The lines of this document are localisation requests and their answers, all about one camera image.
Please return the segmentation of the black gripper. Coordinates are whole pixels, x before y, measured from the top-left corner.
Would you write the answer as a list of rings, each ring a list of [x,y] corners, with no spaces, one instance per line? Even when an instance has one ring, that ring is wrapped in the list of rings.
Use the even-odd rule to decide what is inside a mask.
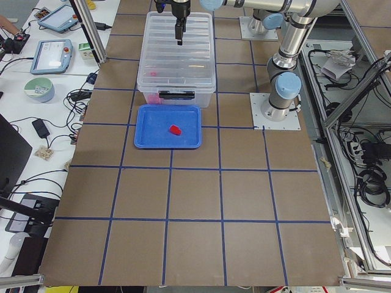
[[[190,0],[171,0],[172,14],[177,18],[175,23],[175,39],[177,45],[183,44],[183,34],[186,32],[186,18],[191,13]]]

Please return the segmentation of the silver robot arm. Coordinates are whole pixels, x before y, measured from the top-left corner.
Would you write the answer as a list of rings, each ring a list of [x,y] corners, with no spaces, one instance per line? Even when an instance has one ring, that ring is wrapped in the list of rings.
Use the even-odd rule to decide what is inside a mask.
[[[285,36],[277,53],[270,58],[267,70],[271,93],[261,106],[262,115],[271,121],[286,118],[293,100],[298,96],[302,82],[293,73],[297,58],[317,18],[328,14],[339,1],[201,1],[201,6],[214,11],[223,5],[234,8],[251,8],[272,12],[290,12],[291,17]]]

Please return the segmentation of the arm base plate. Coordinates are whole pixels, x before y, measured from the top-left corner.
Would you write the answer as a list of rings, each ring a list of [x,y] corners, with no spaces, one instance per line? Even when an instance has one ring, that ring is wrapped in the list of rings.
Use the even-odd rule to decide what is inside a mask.
[[[266,27],[266,21],[256,20],[252,16],[241,16],[239,24],[242,40],[278,41],[277,27]]]
[[[275,109],[269,103],[269,93],[250,93],[254,129],[300,131],[298,112],[294,101],[287,109]]]

